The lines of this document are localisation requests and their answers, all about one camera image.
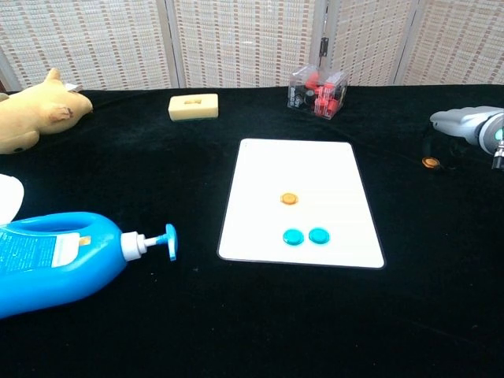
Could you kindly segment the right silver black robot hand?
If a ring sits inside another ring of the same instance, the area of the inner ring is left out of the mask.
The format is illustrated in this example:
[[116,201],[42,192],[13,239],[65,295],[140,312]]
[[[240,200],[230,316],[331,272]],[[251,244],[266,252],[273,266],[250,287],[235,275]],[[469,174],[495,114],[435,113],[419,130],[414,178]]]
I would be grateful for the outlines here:
[[433,113],[429,120],[432,123],[424,132],[422,141],[423,157],[433,157],[432,138],[434,132],[464,139],[469,145],[478,146],[478,136],[483,122],[490,116],[504,111],[494,106],[464,107]]

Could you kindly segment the teal button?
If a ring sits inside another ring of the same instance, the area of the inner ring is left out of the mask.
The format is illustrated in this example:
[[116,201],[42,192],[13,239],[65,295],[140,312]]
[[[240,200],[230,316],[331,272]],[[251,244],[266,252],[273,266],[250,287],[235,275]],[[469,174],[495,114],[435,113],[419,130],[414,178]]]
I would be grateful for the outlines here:
[[326,244],[330,241],[330,233],[324,228],[312,228],[309,231],[309,240],[318,245]]
[[304,243],[305,237],[297,228],[289,228],[283,233],[283,241],[288,246],[299,246]]

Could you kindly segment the white rectangular board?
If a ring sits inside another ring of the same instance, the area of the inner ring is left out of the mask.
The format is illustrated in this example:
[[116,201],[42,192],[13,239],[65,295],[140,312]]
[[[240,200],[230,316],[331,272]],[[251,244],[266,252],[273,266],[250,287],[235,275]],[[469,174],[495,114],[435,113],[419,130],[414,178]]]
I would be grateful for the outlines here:
[[[286,192],[298,202],[283,204]],[[317,227],[330,233],[328,243],[309,240]],[[289,228],[303,232],[303,244],[283,241]],[[217,253],[229,261],[382,269],[384,252],[352,146],[242,140]]]

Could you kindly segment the clear box with red pieces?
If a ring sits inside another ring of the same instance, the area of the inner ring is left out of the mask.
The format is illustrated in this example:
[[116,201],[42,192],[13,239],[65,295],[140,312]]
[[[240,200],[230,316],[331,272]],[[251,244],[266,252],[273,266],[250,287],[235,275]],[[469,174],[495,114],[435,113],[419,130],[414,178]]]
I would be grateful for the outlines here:
[[348,75],[305,65],[290,75],[287,107],[331,120],[343,107]]

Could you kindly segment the woven folding screen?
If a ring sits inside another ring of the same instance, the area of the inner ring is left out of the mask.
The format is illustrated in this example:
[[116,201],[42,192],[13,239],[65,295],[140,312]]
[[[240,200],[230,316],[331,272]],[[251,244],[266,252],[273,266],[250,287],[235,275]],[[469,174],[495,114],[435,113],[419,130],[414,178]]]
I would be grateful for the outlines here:
[[504,0],[0,0],[0,86],[504,84]]

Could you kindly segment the yellow sponge block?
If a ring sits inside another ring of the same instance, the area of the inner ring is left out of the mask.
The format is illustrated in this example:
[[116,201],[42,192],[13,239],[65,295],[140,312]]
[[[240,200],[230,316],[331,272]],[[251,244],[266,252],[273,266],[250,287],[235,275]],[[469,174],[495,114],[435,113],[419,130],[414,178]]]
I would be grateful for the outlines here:
[[213,119],[219,115],[217,93],[172,96],[168,105],[172,121]]

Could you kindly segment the black tablecloth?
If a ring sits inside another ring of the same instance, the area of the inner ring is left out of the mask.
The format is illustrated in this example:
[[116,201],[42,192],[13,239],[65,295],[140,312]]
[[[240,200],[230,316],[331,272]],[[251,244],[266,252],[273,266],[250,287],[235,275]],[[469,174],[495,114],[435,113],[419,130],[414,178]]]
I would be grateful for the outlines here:
[[[216,120],[173,123],[174,91],[90,91],[75,128],[0,156],[19,217],[94,211],[163,247],[83,301],[0,321],[0,378],[504,378],[504,172],[429,117],[504,107],[504,85],[350,87],[324,120],[282,87],[218,90]],[[387,260],[381,270],[217,256],[241,139],[348,141]]]

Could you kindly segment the blue pump bottle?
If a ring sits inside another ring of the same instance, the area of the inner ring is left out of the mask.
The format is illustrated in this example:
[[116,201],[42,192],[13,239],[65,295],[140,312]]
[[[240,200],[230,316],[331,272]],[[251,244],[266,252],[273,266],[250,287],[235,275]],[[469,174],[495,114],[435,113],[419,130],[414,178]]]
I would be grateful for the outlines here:
[[176,260],[172,224],[151,238],[97,213],[52,213],[0,224],[0,319],[86,298],[151,246]]

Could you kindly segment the tan plush animal toy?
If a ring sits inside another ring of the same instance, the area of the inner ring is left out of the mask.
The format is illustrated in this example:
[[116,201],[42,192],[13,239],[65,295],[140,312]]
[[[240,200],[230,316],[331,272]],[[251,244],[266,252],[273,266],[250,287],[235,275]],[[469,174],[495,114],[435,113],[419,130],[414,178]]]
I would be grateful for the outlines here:
[[93,111],[91,100],[61,81],[51,68],[43,82],[14,94],[0,92],[0,154],[17,154],[33,147],[41,135],[74,127]]

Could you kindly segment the white round plate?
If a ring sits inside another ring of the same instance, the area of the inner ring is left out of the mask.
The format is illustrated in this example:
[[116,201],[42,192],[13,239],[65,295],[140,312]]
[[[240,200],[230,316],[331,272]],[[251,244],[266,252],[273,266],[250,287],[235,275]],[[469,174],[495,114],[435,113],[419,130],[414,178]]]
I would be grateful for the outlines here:
[[0,224],[8,224],[15,218],[23,199],[23,184],[14,176],[0,174]]

